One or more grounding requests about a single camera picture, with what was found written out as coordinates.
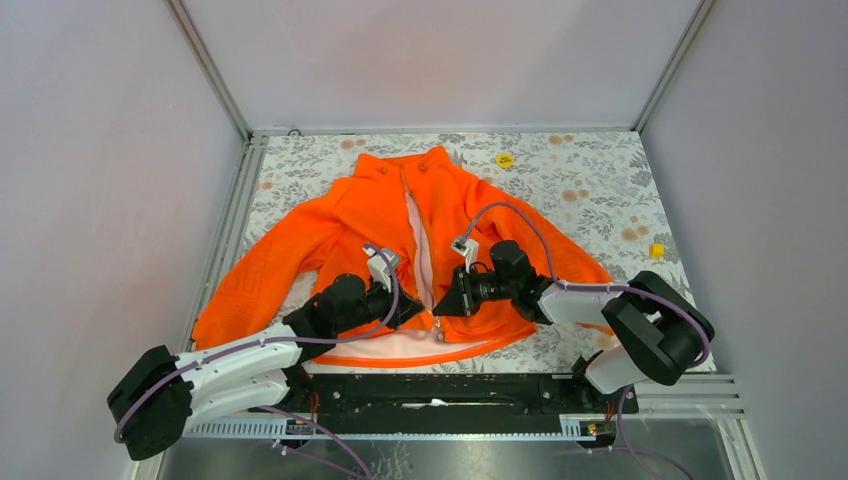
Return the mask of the orange zip jacket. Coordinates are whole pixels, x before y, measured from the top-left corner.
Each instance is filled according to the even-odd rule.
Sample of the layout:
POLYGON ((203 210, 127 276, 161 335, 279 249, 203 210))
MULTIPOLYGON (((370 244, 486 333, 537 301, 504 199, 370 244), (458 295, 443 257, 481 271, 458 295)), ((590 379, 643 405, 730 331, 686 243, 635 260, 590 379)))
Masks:
POLYGON ((487 303, 467 318, 433 314, 462 262, 451 243, 464 232, 479 243, 482 261, 489 260, 494 243, 513 240, 542 274, 577 283, 610 281, 599 263, 538 211, 454 165, 445 148, 397 158, 361 154, 352 175, 294 207, 239 260, 196 321, 193 342, 203 350, 265 329, 302 273, 316 273, 316 291, 341 274, 366 277, 366 243, 399 256, 401 286, 425 309, 399 331, 353 329, 321 363, 423 367, 484 355, 535 334, 535 324, 505 301, 487 303))

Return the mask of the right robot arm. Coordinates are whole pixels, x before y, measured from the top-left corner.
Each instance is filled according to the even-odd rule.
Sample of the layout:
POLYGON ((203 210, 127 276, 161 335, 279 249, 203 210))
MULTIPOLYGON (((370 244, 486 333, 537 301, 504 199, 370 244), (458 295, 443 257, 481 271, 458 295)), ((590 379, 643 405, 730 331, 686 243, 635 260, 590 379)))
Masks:
POLYGON ((435 305, 437 316, 470 317, 487 302, 506 301, 520 318, 542 325, 587 324, 612 330, 619 344, 575 366, 575 402, 597 412, 628 385, 651 380, 672 386, 707 359, 715 337, 711 323, 652 271, 627 284, 565 283, 536 271, 513 240, 495 243, 490 265, 476 269, 479 245, 458 238, 453 250, 463 258, 447 293, 435 305))

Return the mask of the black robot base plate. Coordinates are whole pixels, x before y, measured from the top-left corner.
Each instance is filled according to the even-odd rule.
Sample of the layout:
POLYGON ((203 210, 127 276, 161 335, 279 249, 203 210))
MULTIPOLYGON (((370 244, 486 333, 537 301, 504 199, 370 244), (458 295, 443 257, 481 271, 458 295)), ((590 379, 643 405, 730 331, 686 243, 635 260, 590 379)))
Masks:
POLYGON ((614 419, 634 414, 633 392, 602 394, 570 374, 315 374, 291 388, 277 408, 324 415, 398 414, 405 411, 558 414, 614 419))

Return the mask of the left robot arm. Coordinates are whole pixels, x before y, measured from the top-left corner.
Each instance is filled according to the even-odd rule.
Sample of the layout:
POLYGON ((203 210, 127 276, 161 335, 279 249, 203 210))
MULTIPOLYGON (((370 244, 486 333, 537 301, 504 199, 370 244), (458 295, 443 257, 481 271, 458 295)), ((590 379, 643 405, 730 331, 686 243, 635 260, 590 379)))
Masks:
POLYGON ((107 397, 114 439, 131 459, 153 457, 192 428, 260 406, 296 411, 309 401, 302 363, 360 326, 395 330, 423 304, 391 284, 344 274, 268 328, 205 350, 147 350, 107 397))

